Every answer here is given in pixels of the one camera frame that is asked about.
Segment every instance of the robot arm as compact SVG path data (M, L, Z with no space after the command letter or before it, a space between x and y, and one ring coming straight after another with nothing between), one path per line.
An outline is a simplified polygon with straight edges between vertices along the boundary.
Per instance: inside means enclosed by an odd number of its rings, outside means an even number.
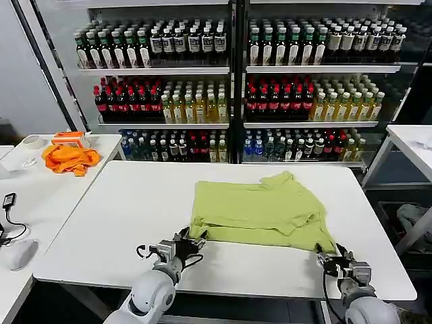
M157 324L163 313L169 309L176 296L175 286L180 282L184 269L199 262L203 256L198 251L204 246L203 238L187 239L188 228L175 234L174 239L162 240L157 246L149 246L150 254L158 256L153 268L143 273L132 286L132 291L120 309L111 313L104 324ZM188 259L198 257L186 264Z

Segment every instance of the white wall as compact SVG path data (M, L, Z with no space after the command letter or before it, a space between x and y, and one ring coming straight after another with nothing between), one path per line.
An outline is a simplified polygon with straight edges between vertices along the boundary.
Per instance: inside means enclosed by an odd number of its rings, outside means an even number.
M0 117L21 136L64 131L62 111L9 0L0 1Z

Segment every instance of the table leg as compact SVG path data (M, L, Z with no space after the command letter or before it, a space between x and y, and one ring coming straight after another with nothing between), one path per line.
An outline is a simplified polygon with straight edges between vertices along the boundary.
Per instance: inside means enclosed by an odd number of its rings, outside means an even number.
M69 292L75 297L81 304L90 309L98 318L103 321L113 311L105 305L90 288L86 286L75 286L75 285L60 285L64 290Z
M408 250L432 225L432 207L415 223L414 226L394 247L401 255Z
M387 137L384 140L384 143L381 145L381 148L377 153L377 156L373 159L371 167L366 173L366 176L363 178L362 188L365 188L369 179L371 179L371 177L375 175L376 172L379 170L379 167L381 167L381 164L383 164L383 162L385 161L385 158L388 156L392 147L393 147L393 143L390 140L390 136L387 135Z

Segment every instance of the black cable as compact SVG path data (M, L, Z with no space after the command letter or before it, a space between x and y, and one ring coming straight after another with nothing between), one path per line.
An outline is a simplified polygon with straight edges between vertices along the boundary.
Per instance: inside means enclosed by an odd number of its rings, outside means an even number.
M184 262L194 257L198 257L199 259L196 259L195 261L192 261L191 263L185 265L183 270L197 264L198 262L204 259L204 256L202 254L190 254Z
M332 307L332 305L330 304L330 300L329 300L329 296L327 295L327 285L325 283L325 276L326 273L325 271L323 272L323 290L324 290L324 298L325 298L325 303L327 304L327 306L330 308L331 312L337 317L337 319L339 320L340 323L342 324L346 324L345 320L343 320L339 314L336 313L336 311L334 310L334 308Z
M19 238L22 234L24 234L27 230L27 226L26 224L23 223L14 223L13 221L10 220L9 218L9 209L6 209L6 220L11 223L12 225L19 225L19 226L24 226L24 229L22 230L21 233L19 233L17 236L14 236L12 238L4 238L0 241L0 245L6 245L9 244L12 240L15 240L16 238Z

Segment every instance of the soda bottle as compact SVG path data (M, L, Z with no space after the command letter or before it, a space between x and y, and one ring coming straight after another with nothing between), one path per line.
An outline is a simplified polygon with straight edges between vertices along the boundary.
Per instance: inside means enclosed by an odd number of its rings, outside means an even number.
M277 109L279 108L279 86L276 86L273 89L273 93L270 96L268 106L270 114L277 114Z

